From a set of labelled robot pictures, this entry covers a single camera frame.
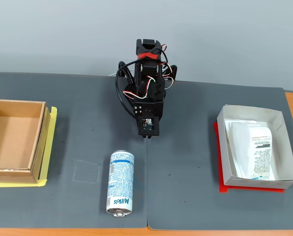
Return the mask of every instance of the red mat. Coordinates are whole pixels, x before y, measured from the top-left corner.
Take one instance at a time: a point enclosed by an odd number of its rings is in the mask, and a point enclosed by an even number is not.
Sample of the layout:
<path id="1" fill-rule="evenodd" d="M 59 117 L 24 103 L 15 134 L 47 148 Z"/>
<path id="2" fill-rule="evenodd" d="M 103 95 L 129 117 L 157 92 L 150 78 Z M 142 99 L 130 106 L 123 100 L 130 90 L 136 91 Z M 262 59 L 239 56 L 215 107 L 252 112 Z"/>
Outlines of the red mat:
<path id="1" fill-rule="evenodd" d="M 222 171 L 222 160 L 221 160 L 221 148 L 219 140 L 219 130 L 217 127 L 217 122 L 213 124 L 215 135 L 217 138 L 217 152 L 218 152 L 218 166 L 219 166 L 219 190 L 220 193 L 227 193 L 229 189 L 246 189 L 246 190 L 257 190 L 257 191 L 269 191 L 269 192 L 278 192 L 284 193 L 284 189 L 279 188 L 255 188 L 255 187 L 240 187 L 240 186 L 226 186 L 223 182 L 223 171 Z"/>

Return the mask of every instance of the cardboard box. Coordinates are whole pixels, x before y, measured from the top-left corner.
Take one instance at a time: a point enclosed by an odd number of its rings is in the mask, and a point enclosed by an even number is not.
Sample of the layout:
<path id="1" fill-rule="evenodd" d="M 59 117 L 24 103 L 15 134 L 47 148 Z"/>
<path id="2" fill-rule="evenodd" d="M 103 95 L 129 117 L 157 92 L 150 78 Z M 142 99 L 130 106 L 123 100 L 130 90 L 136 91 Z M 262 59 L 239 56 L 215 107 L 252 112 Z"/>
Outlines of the cardboard box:
<path id="1" fill-rule="evenodd" d="M 0 100 L 0 182 L 36 183 L 49 121 L 45 102 Z"/>
<path id="2" fill-rule="evenodd" d="M 271 160 L 271 166 L 275 180 L 238 177 L 226 134 L 225 119 L 259 121 L 270 129 L 272 152 L 275 156 L 274 160 Z M 226 105 L 222 108 L 217 123 L 225 185 L 287 189 L 293 184 L 293 153 L 282 112 L 265 108 Z"/>

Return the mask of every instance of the yellow tape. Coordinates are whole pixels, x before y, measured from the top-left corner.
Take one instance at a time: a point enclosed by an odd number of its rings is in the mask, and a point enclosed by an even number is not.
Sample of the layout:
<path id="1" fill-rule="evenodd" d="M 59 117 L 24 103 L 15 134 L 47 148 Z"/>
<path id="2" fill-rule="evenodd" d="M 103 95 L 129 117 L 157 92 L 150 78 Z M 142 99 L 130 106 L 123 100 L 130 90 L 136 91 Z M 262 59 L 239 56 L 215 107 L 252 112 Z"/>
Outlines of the yellow tape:
<path id="1" fill-rule="evenodd" d="M 49 127 L 47 132 L 45 150 L 43 155 L 43 162 L 42 162 L 42 167 L 40 170 L 39 180 L 37 181 L 37 183 L 0 183 L 0 188 L 45 186 L 47 182 L 47 173 L 48 173 L 48 167 L 49 167 L 50 154 L 52 151 L 56 119 L 57 119 L 57 108 L 52 107 L 52 110 L 50 113 L 50 122 L 49 122 Z"/>

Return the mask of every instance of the white paper box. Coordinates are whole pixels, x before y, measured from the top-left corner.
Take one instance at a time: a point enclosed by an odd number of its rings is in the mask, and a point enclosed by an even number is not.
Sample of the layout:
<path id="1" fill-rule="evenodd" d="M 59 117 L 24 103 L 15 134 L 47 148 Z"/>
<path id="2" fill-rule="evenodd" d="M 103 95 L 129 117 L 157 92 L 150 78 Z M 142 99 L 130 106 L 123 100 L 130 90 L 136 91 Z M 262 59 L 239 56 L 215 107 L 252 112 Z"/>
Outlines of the white paper box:
<path id="1" fill-rule="evenodd" d="M 237 177 L 230 145 L 226 137 L 225 119 L 254 120 L 269 127 L 272 133 L 274 160 L 271 161 L 275 180 Z M 258 107 L 226 105 L 217 117 L 217 123 L 225 185 L 287 189 L 293 184 L 293 153 L 282 112 Z"/>

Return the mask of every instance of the wooden table edge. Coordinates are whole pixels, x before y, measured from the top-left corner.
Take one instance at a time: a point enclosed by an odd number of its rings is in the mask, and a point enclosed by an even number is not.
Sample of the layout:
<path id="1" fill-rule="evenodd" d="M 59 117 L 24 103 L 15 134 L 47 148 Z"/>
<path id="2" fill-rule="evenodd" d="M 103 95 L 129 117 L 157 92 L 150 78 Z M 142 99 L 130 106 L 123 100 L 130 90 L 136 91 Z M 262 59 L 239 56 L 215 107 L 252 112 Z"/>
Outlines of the wooden table edge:
<path id="1" fill-rule="evenodd" d="M 293 93 L 286 92 L 286 98 L 288 100 L 290 110 L 293 116 Z M 169 231 L 169 230 L 152 230 L 149 227 L 141 229 L 19 229 L 19 228 L 0 228 L 0 236 L 148 236 L 148 235 L 170 235 L 170 236 L 293 236 L 293 230 L 230 230 L 230 231 Z"/>

